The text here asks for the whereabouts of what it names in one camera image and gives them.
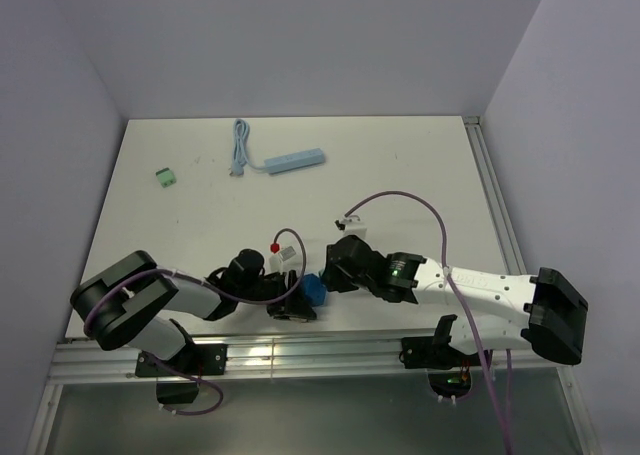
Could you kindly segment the blue cube socket adapter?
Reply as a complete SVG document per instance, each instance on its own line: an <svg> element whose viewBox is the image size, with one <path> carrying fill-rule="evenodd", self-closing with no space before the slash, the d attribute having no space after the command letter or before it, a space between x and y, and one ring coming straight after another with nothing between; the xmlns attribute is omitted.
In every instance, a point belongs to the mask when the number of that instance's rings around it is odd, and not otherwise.
<svg viewBox="0 0 640 455"><path fill-rule="evenodd" d="M306 274L302 279L304 298L311 307L321 307L326 302L327 289L317 274Z"/></svg>

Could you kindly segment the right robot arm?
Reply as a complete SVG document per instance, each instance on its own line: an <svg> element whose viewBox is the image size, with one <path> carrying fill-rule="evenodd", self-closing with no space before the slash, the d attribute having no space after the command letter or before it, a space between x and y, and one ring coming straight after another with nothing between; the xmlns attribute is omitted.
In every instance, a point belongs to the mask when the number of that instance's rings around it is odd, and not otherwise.
<svg viewBox="0 0 640 455"><path fill-rule="evenodd" d="M582 361L588 303L552 268L520 276L445 268L417 254L383 255L347 235L327 246L321 279L330 292L462 309L441 316L433 335L402 339L408 369L475 367L481 354L503 350L532 350L565 366Z"/></svg>

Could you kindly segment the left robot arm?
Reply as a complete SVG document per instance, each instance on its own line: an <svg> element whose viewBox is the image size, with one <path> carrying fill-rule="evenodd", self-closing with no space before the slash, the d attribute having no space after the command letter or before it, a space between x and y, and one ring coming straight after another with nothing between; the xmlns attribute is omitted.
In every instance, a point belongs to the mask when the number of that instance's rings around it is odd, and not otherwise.
<svg viewBox="0 0 640 455"><path fill-rule="evenodd" d="M137 250L78 286L70 297L85 335L104 351L130 346L140 351L147 369L196 375L222 364L163 310L204 321L231 315L243 303L263 305L275 320L314 321L317 315L298 274L266 273L263 256L244 249L203 280L160 268Z"/></svg>

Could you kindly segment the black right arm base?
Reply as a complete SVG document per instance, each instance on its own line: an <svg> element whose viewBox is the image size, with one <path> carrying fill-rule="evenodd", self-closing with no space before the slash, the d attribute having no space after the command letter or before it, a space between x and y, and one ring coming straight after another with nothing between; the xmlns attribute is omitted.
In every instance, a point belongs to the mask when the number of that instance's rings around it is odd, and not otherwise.
<svg viewBox="0 0 640 455"><path fill-rule="evenodd" d="M481 367L478 353L464 354L448 345L436 344L432 336L404 337L399 361L408 370L425 370L429 388L438 403L455 406L475 393L471 373Z"/></svg>

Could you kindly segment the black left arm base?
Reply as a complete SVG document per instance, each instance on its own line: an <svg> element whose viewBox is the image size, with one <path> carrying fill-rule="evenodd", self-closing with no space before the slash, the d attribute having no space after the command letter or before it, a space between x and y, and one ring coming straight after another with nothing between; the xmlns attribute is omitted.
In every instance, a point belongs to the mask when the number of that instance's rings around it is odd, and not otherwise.
<svg viewBox="0 0 640 455"><path fill-rule="evenodd" d="M224 343L195 344L184 348L169 361L140 351L134 375L136 378L156 380L156 400L159 408L173 416L195 417L218 410L225 399L220 385L207 376L225 373L228 345ZM208 408L187 409L196 401L202 389L217 395L215 403Z"/></svg>

